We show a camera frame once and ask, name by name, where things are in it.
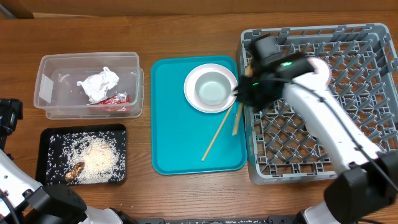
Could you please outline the red snack wrapper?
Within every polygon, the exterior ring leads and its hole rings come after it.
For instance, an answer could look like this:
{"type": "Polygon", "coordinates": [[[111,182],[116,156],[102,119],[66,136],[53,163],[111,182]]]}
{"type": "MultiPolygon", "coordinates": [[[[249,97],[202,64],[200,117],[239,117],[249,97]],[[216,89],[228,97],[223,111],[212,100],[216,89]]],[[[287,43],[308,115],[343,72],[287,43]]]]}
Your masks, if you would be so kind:
{"type": "Polygon", "coordinates": [[[109,112],[121,112],[121,111],[130,111],[130,106],[122,106],[122,104],[130,103],[130,97],[127,92],[118,93],[114,96],[111,96],[99,103],[95,103],[98,107],[91,107],[90,110],[101,110],[101,111],[109,111],[109,112]]]}

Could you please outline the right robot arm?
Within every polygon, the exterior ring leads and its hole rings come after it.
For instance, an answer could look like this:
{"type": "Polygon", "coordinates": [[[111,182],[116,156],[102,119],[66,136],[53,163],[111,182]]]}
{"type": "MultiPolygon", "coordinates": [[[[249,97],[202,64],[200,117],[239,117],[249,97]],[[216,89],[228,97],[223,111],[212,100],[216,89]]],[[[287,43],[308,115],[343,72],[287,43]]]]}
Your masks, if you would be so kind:
{"type": "Polygon", "coordinates": [[[328,64],[302,53],[282,53],[273,37],[251,41],[249,75],[242,76],[236,99],[254,111],[279,99],[298,113],[332,161],[337,178],[323,202],[299,215],[304,223],[366,222],[368,215],[397,198],[397,153],[382,153],[351,120],[329,90],[328,64]]]}

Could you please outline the small white plate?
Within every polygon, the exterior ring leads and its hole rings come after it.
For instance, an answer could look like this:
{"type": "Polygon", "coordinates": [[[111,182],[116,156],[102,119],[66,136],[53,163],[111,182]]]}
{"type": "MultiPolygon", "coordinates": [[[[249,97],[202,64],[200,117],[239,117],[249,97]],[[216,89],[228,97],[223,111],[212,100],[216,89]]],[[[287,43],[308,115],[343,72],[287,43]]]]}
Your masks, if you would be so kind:
{"type": "Polygon", "coordinates": [[[311,63],[321,83],[327,87],[330,84],[332,75],[329,65],[324,60],[316,57],[309,57],[307,60],[311,63]]]}

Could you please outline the brown food piece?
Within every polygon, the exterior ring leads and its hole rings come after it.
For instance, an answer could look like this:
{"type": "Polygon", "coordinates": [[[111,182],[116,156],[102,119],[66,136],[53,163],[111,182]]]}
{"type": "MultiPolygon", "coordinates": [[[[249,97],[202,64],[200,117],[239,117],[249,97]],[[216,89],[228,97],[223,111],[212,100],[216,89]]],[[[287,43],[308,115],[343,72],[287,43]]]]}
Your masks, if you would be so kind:
{"type": "Polygon", "coordinates": [[[75,164],[71,171],[65,174],[65,181],[66,182],[71,182],[73,181],[84,169],[85,163],[84,162],[78,162],[75,164]]]}

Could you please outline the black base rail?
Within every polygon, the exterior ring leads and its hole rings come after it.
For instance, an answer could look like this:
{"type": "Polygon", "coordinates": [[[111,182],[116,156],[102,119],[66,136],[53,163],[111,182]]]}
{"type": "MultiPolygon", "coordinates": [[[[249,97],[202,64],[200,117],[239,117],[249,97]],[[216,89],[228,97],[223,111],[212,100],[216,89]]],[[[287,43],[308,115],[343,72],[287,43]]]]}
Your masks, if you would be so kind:
{"type": "Polygon", "coordinates": [[[135,219],[138,224],[293,224],[299,223],[295,215],[272,215],[266,218],[211,218],[164,220],[163,218],[135,219]]]}

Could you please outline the large white plate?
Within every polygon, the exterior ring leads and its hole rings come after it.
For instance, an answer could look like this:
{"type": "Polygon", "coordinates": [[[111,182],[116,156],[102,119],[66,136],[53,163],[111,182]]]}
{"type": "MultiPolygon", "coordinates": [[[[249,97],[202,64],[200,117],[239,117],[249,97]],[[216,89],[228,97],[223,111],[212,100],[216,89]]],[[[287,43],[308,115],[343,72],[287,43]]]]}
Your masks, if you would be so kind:
{"type": "Polygon", "coordinates": [[[238,81],[235,75],[228,68],[215,63],[206,63],[195,67],[186,77],[184,83],[184,94],[187,101],[198,111],[204,113],[219,113],[227,110],[235,101],[234,89],[237,87],[238,81]],[[198,78],[207,72],[218,72],[225,75],[231,84],[230,96],[220,105],[206,105],[196,94],[195,84],[198,78]]]}

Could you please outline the teal serving tray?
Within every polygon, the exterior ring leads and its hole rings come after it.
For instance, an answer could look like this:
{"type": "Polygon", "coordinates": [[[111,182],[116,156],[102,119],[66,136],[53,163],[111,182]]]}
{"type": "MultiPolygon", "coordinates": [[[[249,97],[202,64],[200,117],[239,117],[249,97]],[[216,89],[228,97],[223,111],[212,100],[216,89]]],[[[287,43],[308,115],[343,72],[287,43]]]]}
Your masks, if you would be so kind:
{"type": "Polygon", "coordinates": [[[195,67],[206,63],[238,74],[236,62],[227,55],[162,59],[151,68],[152,165],[162,175],[239,170],[246,163],[244,124],[239,123],[237,135],[232,135],[238,104],[233,105],[205,161],[201,161],[229,109],[204,113],[187,101],[185,79],[195,67]]]}

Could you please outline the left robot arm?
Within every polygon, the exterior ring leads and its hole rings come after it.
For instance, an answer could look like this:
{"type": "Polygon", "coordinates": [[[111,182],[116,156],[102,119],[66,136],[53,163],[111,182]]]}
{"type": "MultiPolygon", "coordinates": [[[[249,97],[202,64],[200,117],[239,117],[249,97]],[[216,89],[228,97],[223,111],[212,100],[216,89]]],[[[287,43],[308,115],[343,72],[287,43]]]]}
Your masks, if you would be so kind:
{"type": "Polygon", "coordinates": [[[122,124],[42,131],[35,177],[1,152],[1,223],[135,223],[115,208],[88,206],[74,185],[119,184],[126,178],[122,124]]]}

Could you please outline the grey bowl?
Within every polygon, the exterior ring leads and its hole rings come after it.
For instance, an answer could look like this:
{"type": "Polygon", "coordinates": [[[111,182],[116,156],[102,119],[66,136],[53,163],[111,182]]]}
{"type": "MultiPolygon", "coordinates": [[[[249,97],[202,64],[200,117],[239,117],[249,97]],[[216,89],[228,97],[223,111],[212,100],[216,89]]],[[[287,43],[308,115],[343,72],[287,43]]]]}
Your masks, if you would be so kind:
{"type": "Polygon", "coordinates": [[[230,96],[231,84],[222,73],[207,72],[196,81],[195,91],[204,104],[220,105],[230,96]]]}

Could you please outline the white napkin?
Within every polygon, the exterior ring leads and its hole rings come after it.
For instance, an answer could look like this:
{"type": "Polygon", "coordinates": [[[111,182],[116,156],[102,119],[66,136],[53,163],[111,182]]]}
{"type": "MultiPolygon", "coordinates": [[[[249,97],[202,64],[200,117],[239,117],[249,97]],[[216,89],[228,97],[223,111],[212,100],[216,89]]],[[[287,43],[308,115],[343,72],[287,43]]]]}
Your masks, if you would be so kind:
{"type": "Polygon", "coordinates": [[[108,67],[103,67],[103,71],[90,75],[84,81],[78,81],[76,84],[81,86],[89,98],[90,103],[99,103],[107,99],[108,90],[118,84],[119,77],[108,67]]]}

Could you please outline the clear plastic storage bin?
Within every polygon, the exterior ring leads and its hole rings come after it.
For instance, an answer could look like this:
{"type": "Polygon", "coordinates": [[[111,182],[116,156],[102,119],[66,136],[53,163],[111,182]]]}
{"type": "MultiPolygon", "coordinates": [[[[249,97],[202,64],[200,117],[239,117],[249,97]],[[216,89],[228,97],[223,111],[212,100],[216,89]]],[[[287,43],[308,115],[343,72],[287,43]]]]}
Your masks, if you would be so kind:
{"type": "Polygon", "coordinates": [[[144,72],[135,52],[95,52],[46,55],[41,59],[34,91],[34,106],[48,119],[137,118],[144,102],[144,72]],[[123,104],[92,104],[79,81],[107,68],[118,84],[107,97],[125,93],[123,104]]]}

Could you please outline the grey dishwasher rack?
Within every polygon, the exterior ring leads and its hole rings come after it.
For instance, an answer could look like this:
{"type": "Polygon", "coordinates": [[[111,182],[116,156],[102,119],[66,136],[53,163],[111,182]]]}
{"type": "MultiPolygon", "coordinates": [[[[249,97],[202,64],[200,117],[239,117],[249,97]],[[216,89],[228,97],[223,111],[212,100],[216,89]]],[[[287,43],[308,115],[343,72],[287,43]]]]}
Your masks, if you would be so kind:
{"type": "MultiPolygon", "coordinates": [[[[280,51],[301,52],[328,63],[330,90],[339,104],[381,152],[397,149],[397,54],[386,25],[248,29],[237,51],[239,69],[249,65],[250,42],[275,38],[280,51]]],[[[302,118],[282,100],[265,110],[244,109],[248,169],[252,182],[284,184],[335,178],[326,150],[302,118]]]]}

